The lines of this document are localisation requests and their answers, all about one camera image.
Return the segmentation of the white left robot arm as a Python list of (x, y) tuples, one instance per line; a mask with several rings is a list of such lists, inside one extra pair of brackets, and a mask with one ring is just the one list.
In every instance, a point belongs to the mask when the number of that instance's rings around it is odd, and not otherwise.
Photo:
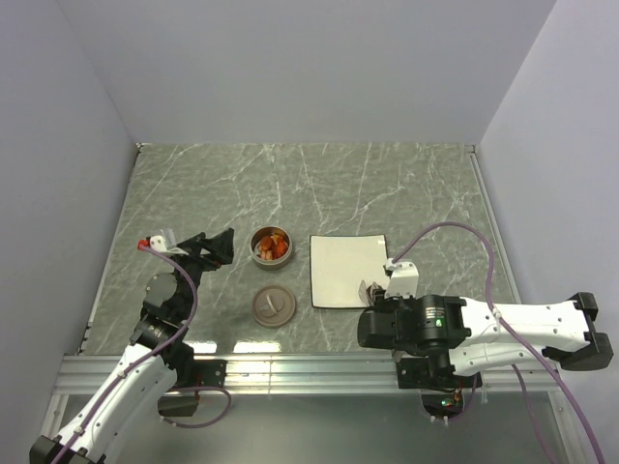
[(171, 266), (148, 281), (140, 318), (119, 361), (82, 410), (55, 436), (40, 436), (29, 451), (32, 463), (109, 463), (128, 430), (159, 406), (167, 393), (199, 402), (223, 386), (226, 363), (200, 362), (184, 340), (198, 309), (203, 274), (234, 259), (234, 231), (196, 234), (180, 243), (166, 232), (139, 241), (137, 248)]

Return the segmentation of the orange chicken drumstick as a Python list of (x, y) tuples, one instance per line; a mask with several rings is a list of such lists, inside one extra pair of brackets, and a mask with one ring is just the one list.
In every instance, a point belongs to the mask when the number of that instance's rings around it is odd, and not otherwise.
[(288, 252), (288, 242), (284, 237), (279, 237), (277, 240), (272, 238), (271, 246), (266, 252), (266, 257), (269, 260), (278, 260)]

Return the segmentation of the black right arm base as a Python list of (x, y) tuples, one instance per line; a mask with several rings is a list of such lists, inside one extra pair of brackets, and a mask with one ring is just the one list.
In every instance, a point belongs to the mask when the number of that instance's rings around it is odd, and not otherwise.
[(480, 373), (457, 376), (454, 373), (430, 372), (429, 358), (402, 358), (396, 362), (398, 387), (401, 390), (455, 392), (458, 389), (479, 388), (483, 385)]

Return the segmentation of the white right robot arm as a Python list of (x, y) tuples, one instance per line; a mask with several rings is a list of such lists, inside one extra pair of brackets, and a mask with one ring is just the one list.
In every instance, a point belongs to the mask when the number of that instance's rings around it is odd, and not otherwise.
[(426, 360), (437, 386), (509, 364), (555, 362), (569, 371), (608, 367), (614, 352), (594, 325), (590, 294), (558, 304), (497, 304), (464, 297), (389, 297), (360, 316), (360, 346)]

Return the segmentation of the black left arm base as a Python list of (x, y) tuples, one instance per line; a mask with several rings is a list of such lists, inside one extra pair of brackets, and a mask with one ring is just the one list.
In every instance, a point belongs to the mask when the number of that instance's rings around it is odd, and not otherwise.
[(231, 394), (224, 387), (226, 368), (227, 361), (221, 359), (193, 361), (181, 379), (158, 400), (162, 420), (174, 423), (177, 419), (192, 418), (199, 406), (207, 404), (209, 395), (223, 400), (221, 418), (231, 406)]

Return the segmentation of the beige round lid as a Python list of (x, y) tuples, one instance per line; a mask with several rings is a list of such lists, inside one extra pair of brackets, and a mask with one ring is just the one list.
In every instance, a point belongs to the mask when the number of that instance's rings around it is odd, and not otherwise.
[(254, 320), (266, 328), (288, 324), (296, 312), (296, 297), (282, 285), (267, 285), (258, 290), (251, 304)]

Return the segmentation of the small pork belly piece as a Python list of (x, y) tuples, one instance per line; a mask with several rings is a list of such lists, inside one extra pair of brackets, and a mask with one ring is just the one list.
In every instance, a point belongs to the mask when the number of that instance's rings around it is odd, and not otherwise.
[(262, 260), (272, 260), (273, 259), (272, 250), (270, 248), (265, 248), (263, 246), (259, 246), (258, 247), (258, 256)]

